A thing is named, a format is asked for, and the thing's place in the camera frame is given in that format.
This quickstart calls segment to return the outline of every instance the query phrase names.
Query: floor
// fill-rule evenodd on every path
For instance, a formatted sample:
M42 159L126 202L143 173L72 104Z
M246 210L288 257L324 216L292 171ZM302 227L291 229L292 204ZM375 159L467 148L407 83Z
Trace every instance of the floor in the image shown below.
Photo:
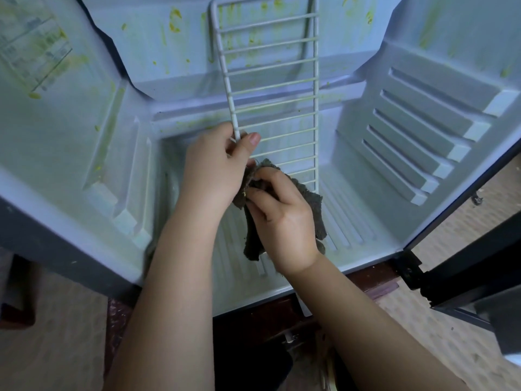
M470 201L426 237L414 253L431 269L521 210L521 158L514 159ZM107 300L79 284L44 272L35 326L0 331L0 384L5 391L99 391ZM494 335L430 310L402 282L378 303L472 390L521 390L521 368L505 361ZM319 390L313 349L292 352L294 367L281 391Z

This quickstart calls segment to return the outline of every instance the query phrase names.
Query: refrigerator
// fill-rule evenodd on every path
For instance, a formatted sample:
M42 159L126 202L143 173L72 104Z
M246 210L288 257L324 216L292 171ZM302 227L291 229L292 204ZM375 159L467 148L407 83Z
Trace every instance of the refrigerator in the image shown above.
M391 259L433 307L492 329L498 316L477 302L521 281L518 215L426 274L411 249L519 152L519 10L0 0L0 245L135 302L187 146L231 120L261 134L252 157L323 196L342 272ZM291 291L266 254L244 257L245 236L231 206L212 257L215 316Z

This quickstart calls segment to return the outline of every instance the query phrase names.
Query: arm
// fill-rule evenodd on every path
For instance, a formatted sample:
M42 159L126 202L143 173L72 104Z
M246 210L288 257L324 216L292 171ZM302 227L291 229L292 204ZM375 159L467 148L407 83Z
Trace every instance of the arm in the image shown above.
M104 390L214 388L212 250L260 136L235 145L230 123L201 136Z
M359 389L468 390L318 252L311 209L290 180L273 168L260 169L256 177L271 182L280 200L248 189L247 206L260 239L331 337Z

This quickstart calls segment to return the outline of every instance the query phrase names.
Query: fingernail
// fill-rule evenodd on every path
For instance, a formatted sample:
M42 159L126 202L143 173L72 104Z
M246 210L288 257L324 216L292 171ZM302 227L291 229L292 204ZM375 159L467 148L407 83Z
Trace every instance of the fingernail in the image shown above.
M259 143L259 141L261 140L260 138L261 138L261 136L259 133L251 133L250 136L248 137L248 140L250 140L252 145L257 145Z

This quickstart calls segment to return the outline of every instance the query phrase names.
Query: cloth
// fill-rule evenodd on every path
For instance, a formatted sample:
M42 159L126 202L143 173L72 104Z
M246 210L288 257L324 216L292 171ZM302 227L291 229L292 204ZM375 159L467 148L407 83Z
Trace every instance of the cloth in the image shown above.
M246 256L250 261L258 261L259 255L264 253L266 250L260 241L260 238L257 234L257 228L255 227L255 223L253 221L253 217L246 207L246 196L245 190L248 187L253 187L257 189L262 189L268 192L271 196L278 199L277 194L273 190L273 187L270 183L264 180L254 180L253 177L258 169L261 167L273 167L277 170L280 170L277 166L275 166L269 159L264 159L259 165L255 167L248 168L244 171L244 177L242 179L241 189L238 191L237 195L233 199L233 204L239 209L244 209L244 213L246 214L246 224L247 224L247 234L246 234L246 245L244 247L244 256ZM291 178L291 182L297 187L298 191L303 196L304 200L308 202L311 207L311 211L313 212L313 222L315 223L315 238L317 243L318 250L324 254L326 253L326 248L320 242L327 236L326 227L322 221L322 196L317 193L311 192L306 188L304 184L299 183L296 178Z

